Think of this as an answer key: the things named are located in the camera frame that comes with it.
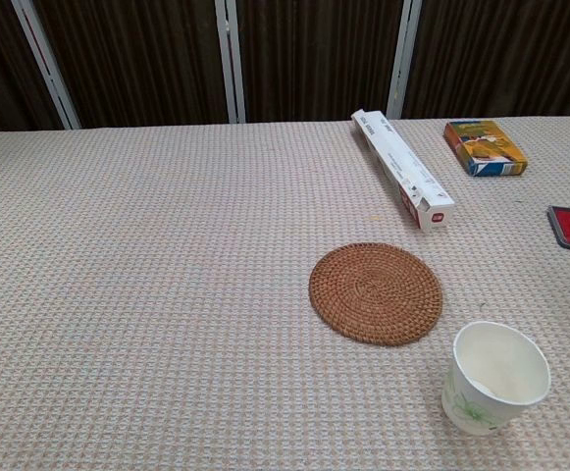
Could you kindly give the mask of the brown woven rattan coaster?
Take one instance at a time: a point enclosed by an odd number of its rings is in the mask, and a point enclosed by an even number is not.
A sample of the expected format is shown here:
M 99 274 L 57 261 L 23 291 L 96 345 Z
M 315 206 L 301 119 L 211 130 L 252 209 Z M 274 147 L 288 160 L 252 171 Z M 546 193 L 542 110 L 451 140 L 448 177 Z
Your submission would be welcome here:
M 383 346 L 421 339 L 443 307 L 433 270 L 412 253 L 381 242 L 328 252 L 310 274 L 308 294 L 319 317 L 336 332 Z

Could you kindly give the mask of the white paper cup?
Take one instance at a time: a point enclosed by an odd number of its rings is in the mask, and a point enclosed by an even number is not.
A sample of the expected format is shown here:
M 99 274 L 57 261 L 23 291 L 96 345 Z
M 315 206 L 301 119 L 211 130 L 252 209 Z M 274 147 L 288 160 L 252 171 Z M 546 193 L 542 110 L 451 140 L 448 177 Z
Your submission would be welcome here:
M 496 432 L 550 391 L 543 352 L 512 327 L 471 322 L 456 334 L 451 353 L 441 405 L 446 417 L 468 434 Z

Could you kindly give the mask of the beige checked tablecloth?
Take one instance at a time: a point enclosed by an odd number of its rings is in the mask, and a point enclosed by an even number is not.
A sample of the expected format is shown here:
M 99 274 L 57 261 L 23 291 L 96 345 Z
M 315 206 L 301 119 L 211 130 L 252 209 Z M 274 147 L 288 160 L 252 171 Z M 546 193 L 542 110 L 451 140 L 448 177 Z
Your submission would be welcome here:
M 502 118 L 520 177 L 444 120 L 396 130 L 455 200 L 424 233 L 350 121 L 0 132 L 0 470 L 570 471 L 570 117 Z M 402 347 L 309 303 L 330 250 L 400 246 L 443 291 Z M 445 415 L 456 334 L 512 327 L 550 391 L 496 432 Z

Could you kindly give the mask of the long white cling-film box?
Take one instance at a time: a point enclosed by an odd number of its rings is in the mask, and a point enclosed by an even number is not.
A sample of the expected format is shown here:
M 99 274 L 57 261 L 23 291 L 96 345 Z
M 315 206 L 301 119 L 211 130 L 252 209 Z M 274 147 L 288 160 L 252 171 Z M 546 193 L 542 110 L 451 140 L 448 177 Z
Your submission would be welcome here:
M 449 193 L 418 158 L 381 111 L 351 115 L 418 228 L 427 233 L 447 226 L 455 211 Z

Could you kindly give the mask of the small colourful cardboard box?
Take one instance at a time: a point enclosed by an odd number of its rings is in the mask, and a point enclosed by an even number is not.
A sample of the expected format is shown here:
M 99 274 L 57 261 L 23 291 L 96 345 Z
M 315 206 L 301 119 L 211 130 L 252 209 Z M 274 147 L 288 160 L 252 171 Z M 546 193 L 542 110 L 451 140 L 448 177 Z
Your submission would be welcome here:
M 443 136 L 471 177 L 519 176 L 528 166 L 525 154 L 494 121 L 447 122 Z

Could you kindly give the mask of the dark brown slatted screen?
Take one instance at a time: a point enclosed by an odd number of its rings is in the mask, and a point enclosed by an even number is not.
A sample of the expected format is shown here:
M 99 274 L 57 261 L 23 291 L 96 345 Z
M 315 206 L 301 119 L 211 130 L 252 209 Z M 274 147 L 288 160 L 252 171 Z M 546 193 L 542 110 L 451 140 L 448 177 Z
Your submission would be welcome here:
M 236 0 L 246 120 L 387 110 L 403 0 Z M 33 0 L 83 128 L 229 120 L 214 0 Z M 423 0 L 401 118 L 570 115 L 570 0 Z

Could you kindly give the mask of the white screen frame post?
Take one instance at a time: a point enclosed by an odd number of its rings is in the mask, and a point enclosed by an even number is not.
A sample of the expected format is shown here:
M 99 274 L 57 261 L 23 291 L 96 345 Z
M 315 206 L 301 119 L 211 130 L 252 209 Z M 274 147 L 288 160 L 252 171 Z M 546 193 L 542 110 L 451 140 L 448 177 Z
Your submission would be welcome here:
M 80 130 L 81 124 L 76 107 L 63 79 L 33 0 L 10 1 L 63 128 L 65 130 Z
M 401 118 L 423 0 L 403 0 L 392 65 L 386 117 Z
M 236 0 L 214 0 L 230 124 L 245 124 L 245 97 Z

